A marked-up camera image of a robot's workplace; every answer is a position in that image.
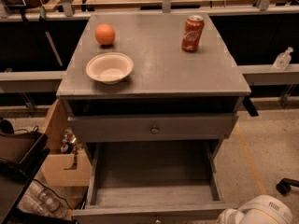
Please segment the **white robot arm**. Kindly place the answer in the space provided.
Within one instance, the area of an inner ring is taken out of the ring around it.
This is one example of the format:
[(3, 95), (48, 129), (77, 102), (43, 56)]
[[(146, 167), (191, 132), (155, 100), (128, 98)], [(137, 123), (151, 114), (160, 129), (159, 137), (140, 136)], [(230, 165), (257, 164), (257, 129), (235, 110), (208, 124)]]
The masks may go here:
[(259, 195), (237, 209), (225, 209), (215, 224), (292, 224), (292, 212), (282, 201)]

